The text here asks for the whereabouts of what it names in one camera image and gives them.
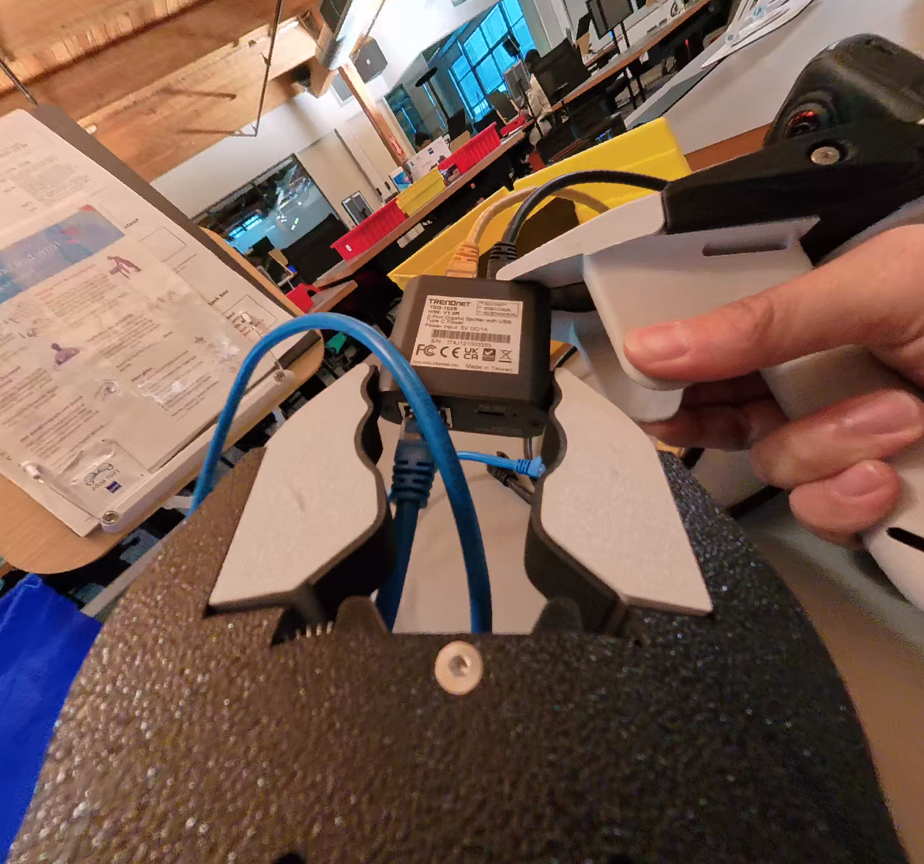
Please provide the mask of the printed instruction sheet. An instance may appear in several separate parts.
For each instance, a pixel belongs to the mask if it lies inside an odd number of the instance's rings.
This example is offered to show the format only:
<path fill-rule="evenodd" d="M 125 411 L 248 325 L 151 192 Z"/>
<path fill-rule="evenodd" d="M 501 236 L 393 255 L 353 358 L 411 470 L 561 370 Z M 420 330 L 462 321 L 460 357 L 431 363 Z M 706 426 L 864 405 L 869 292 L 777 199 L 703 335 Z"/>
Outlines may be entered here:
<path fill-rule="evenodd" d="M 2 476 L 71 531 L 124 525 L 201 460 L 248 351 L 292 318 L 58 111 L 2 117 Z M 150 476 L 99 519 L 58 474 L 106 439 Z"/>

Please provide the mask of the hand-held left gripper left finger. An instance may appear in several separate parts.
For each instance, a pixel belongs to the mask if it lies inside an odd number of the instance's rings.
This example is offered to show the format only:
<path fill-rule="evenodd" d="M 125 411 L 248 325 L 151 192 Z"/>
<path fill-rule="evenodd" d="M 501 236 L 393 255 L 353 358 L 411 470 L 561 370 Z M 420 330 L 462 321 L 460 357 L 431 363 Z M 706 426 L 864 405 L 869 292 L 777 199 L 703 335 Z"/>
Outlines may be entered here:
<path fill-rule="evenodd" d="M 361 363 L 322 391 L 261 452 L 232 519 L 209 596 L 213 614 L 285 608 L 339 616 L 370 604 L 396 543 L 379 430 L 379 371 Z"/>

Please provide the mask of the red storage bin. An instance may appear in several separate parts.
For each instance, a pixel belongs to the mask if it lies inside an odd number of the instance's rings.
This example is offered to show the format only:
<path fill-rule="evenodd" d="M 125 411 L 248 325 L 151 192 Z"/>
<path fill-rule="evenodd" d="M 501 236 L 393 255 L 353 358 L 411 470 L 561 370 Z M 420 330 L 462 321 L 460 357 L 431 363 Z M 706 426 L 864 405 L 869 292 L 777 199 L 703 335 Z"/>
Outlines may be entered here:
<path fill-rule="evenodd" d="M 332 242 L 331 249 L 341 259 L 352 259 L 374 247 L 377 242 L 389 236 L 407 220 L 408 216 L 398 201 L 391 201 Z"/>
<path fill-rule="evenodd" d="M 437 167 L 445 178 L 462 176 L 502 144 L 496 125 L 491 124 L 456 148 Z"/>

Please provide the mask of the person's right hand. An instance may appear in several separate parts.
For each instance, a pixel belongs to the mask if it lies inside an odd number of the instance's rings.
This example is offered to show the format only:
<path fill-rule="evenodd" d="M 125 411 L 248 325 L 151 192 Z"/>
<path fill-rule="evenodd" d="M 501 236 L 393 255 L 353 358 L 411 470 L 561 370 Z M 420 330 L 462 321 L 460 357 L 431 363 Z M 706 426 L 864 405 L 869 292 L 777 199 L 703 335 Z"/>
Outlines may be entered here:
<path fill-rule="evenodd" d="M 888 460 L 922 439 L 922 401 L 884 390 L 792 420 L 761 372 L 860 346 L 922 387 L 922 274 L 922 226 L 905 226 L 708 315 L 631 331 L 625 351 L 638 370 L 687 383 L 677 413 L 643 430 L 671 446 L 749 450 L 756 477 L 789 492 L 802 526 L 857 546 L 900 499 Z"/>

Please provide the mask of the blue storage bin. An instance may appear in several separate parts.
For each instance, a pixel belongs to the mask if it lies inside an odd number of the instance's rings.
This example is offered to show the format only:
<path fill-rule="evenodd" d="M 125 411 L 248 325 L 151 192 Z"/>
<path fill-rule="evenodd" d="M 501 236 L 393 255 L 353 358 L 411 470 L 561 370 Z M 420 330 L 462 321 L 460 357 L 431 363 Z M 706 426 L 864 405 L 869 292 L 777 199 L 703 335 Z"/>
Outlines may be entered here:
<path fill-rule="evenodd" d="M 24 820 L 55 723 L 102 625 L 28 575 L 1 600 L 1 861 Z"/>

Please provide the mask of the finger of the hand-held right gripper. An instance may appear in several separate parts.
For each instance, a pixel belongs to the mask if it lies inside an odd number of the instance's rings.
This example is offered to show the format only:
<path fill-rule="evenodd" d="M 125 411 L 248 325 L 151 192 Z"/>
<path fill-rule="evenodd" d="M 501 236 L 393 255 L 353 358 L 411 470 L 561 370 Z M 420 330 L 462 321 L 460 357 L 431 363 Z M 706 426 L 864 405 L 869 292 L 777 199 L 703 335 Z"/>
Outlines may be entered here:
<path fill-rule="evenodd" d="M 773 254 L 797 244 L 820 216 L 793 217 L 762 223 L 667 232 L 663 197 L 655 192 L 619 205 L 560 235 L 502 268 L 500 281 L 575 283 L 585 278 L 585 260 L 615 250 L 630 260 L 685 253 L 695 259 Z"/>

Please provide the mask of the black ethernet splitter box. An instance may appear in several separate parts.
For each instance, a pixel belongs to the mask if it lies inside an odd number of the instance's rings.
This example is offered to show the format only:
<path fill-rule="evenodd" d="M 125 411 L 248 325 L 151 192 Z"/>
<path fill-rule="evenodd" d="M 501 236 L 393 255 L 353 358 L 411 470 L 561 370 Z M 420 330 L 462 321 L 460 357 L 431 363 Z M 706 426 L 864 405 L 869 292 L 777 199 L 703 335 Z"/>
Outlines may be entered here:
<path fill-rule="evenodd" d="M 532 438 L 552 402 L 551 295 L 541 284 L 409 281 L 391 342 L 456 432 Z"/>

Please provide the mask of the lens wipe packet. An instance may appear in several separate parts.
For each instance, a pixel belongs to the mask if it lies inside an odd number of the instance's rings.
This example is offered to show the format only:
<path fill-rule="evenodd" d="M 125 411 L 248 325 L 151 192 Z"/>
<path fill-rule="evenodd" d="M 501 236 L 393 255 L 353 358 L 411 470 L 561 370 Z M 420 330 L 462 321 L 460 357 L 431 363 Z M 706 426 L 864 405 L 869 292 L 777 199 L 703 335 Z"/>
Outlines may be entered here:
<path fill-rule="evenodd" d="M 57 481 L 68 501 L 100 519 L 108 512 L 121 513 L 150 475 L 122 445 L 106 439 L 76 454 Z"/>

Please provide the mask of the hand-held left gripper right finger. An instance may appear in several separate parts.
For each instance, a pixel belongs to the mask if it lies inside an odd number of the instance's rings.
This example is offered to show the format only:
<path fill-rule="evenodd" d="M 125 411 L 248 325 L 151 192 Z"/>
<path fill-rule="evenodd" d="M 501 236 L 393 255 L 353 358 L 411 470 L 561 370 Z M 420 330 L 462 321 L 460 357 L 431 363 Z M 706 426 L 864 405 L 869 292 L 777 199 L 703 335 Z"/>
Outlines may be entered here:
<path fill-rule="evenodd" d="M 709 616 L 710 593 L 652 440 L 572 373 L 552 404 L 524 565 L 549 602 L 582 624 L 623 624 L 630 609 Z"/>

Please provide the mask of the small yellow storage bin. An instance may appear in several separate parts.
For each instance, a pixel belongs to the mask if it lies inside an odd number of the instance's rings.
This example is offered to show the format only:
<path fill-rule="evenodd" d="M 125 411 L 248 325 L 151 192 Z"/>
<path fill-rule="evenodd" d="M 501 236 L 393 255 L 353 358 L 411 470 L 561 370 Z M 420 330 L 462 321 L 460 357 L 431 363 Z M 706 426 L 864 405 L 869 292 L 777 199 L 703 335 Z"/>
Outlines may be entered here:
<path fill-rule="evenodd" d="M 410 218 L 422 211 L 431 201 L 438 199 L 445 189 L 444 176 L 439 167 L 434 166 L 408 188 L 399 192 L 398 207 L 405 217 Z"/>

